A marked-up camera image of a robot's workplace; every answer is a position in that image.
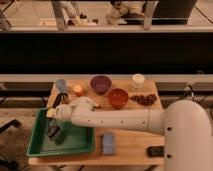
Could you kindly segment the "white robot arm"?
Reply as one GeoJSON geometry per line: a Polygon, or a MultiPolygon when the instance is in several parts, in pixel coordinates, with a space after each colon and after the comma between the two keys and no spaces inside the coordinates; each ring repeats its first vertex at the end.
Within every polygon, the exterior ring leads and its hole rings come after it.
{"type": "Polygon", "coordinates": [[[74,125],[146,131],[163,135],[164,171],[213,171],[213,123],[191,100],[173,102],[164,111],[128,109],[95,111],[95,102],[80,97],[50,108],[47,117],[74,125]]]}

